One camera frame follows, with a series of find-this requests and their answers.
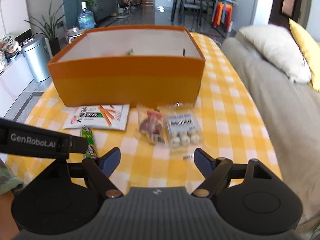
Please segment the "green sausage stick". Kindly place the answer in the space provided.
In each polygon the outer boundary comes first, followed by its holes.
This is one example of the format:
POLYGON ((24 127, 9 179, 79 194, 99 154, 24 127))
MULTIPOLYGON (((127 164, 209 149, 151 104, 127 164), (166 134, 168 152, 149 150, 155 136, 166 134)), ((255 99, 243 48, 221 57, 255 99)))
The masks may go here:
POLYGON ((98 155, 97 155, 97 150, 95 147, 95 142, 94 142, 92 130, 87 126, 82 127, 81 128, 81 137, 85 138, 88 142, 88 149, 87 149, 86 153, 84 154, 84 158, 97 158, 98 155))

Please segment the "clear bag purple snack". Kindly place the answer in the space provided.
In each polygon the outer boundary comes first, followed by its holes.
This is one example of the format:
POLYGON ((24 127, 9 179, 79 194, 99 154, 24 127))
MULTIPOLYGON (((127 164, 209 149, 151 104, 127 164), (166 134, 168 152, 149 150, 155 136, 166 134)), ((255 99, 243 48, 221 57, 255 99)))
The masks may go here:
POLYGON ((138 140, 148 142, 150 145, 165 144, 163 115, 158 109, 137 105, 138 140))

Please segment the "yellow checkered tablecloth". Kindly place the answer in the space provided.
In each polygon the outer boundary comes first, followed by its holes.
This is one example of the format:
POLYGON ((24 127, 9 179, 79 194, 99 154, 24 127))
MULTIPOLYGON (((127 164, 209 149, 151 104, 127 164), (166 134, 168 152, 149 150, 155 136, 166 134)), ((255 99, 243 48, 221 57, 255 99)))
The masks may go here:
MULTIPOLYGON (((273 173, 280 175, 276 154, 260 113, 218 45, 209 37, 193 33, 206 65, 201 89, 194 105, 194 115, 202 128, 201 147, 212 157, 225 157, 245 164, 256 158, 273 173)), ((194 145, 170 149, 167 145, 150 145, 137 137, 138 113, 132 108, 125 131, 94 130, 99 155, 113 147, 121 151, 119 166, 111 181, 126 193, 131 187, 183 186, 188 192, 203 181, 194 165, 194 145)))

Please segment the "white breadstick snack packet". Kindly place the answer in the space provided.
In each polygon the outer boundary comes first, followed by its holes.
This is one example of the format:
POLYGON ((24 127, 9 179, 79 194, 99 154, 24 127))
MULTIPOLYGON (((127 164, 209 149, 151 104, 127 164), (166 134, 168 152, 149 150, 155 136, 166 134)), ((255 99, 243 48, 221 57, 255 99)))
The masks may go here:
POLYGON ((114 129, 124 131, 129 116, 129 105, 97 105, 71 108, 63 129, 114 129))

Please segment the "white low cabinet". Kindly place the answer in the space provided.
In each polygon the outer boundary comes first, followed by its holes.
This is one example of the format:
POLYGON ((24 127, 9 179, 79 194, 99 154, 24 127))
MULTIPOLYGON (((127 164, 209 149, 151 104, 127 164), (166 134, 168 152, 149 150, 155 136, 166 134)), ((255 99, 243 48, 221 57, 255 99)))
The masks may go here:
POLYGON ((31 74, 28 63, 23 55, 19 55, 16 58, 16 61, 12 61, 8 64, 7 68, 1 74, 1 118, 6 115, 11 106, 33 79, 34 77, 31 74))

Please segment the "grey metal trash bin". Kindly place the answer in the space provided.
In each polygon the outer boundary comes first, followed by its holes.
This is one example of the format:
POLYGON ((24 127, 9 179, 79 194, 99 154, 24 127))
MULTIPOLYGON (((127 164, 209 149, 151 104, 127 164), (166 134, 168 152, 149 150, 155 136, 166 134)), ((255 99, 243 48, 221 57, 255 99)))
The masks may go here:
POLYGON ((50 77, 47 67, 50 56, 43 37, 37 37, 29 40, 22 47, 22 53, 28 63, 28 67, 35 82, 41 82, 50 77))

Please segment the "beige sofa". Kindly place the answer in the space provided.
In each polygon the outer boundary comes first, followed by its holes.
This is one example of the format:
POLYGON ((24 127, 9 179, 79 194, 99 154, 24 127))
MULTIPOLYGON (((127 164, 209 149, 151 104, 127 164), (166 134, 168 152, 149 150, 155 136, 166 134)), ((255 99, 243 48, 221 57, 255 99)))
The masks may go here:
POLYGON ((240 34, 221 50, 258 108, 283 180, 302 201, 297 232, 309 239, 319 230, 319 93, 292 83, 240 34))

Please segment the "orange cardboard box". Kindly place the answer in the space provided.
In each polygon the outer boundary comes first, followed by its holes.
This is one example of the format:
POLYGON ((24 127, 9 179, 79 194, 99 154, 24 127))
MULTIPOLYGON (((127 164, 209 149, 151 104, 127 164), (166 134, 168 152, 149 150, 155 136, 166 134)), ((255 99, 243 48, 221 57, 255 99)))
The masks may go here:
POLYGON ((206 59, 184 27, 120 25, 86 31, 48 63, 68 107, 195 103, 206 59), (133 49, 133 56, 125 53, 133 49))

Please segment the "green potted plant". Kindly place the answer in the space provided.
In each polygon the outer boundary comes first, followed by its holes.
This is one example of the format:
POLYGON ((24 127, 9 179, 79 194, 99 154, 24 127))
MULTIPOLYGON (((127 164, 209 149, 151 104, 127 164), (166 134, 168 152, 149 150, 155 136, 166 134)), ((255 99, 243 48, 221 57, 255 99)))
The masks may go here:
POLYGON ((58 23, 61 22, 63 17, 65 16, 64 14, 58 16, 59 11, 62 9, 62 7, 63 4, 61 4, 56 10, 53 10, 52 2, 50 2, 47 16, 44 16, 44 14, 42 14, 41 18, 38 19, 34 16, 29 15, 29 19, 24 20, 24 22, 37 27, 40 30, 39 34, 48 39, 53 56, 55 56, 61 50, 56 30, 58 29, 58 23))

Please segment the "small white stool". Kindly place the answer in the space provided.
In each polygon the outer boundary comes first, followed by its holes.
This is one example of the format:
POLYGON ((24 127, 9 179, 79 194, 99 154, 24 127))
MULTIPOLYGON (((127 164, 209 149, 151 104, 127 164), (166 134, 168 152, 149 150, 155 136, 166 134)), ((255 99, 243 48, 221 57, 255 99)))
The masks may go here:
POLYGON ((74 39, 83 35, 85 33, 84 29, 80 29, 79 27, 72 27, 71 29, 67 30, 65 33, 66 43, 70 44, 73 42, 74 39))

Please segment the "blue water jug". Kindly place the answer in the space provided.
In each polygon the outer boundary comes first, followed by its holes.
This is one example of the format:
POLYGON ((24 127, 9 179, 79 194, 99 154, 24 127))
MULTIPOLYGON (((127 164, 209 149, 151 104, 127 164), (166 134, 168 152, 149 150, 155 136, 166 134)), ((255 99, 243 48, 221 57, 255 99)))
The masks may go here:
POLYGON ((78 23, 81 29, 88 30, 95 28, 94 14, 87 9, 86 2, 81 2, 81 12, 78 16, 78 23))

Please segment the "white cushion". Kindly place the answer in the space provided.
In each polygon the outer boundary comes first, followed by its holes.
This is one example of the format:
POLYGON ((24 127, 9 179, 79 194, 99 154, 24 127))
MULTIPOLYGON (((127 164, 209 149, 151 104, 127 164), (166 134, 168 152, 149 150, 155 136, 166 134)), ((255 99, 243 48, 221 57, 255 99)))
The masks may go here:
POLYGON ((250 25, 240 30, 257 51, 291 82, 309 83, 310 67, 289 31, 278 25, 250 25))

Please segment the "orange red stacked stools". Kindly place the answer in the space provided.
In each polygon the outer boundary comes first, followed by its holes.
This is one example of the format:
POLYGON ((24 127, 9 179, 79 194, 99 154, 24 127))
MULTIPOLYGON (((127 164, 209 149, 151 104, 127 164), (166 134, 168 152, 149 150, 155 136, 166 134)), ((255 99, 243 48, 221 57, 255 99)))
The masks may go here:
POLYGON ((221 23, 225 31, 231 32, 232 29, 233 5, 226 2, 216 2, 212 16, 212 26, 216 28, 221 23))

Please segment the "yellow cushion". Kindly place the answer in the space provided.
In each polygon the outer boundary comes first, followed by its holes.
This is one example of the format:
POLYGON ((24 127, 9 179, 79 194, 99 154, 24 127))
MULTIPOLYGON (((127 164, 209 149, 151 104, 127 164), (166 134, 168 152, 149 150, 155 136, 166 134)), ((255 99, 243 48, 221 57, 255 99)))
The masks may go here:
POLYGON ((319 92, 320 89, 320 48, 312 36, 297 22, 289 19, 290 31, 306 59, 311 71, 311 86, 319 92))

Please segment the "dark dining table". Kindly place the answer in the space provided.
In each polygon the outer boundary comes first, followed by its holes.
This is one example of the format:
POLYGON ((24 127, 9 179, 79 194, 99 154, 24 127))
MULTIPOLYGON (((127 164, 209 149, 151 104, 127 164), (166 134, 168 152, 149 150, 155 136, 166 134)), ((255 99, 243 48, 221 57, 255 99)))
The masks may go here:
MULTIPOLYGON (((224 16, 227 15, 227 24, 230 24, 232 20, 233 8, 238 6, 239 3, 236 0, 185 0, 189 2, 191 6, 184 5, 183 10, 190 9, 197 11, 199 16, 204 17, 205 14, 209 14, 211 25, 216 28, 224 20, 224 16)), ((171 9, 171 23, 174 23, 175 15, 178 15, 178 22, 182 22, 182 13, 179 9, 183 0, 173 0, 171 9)))

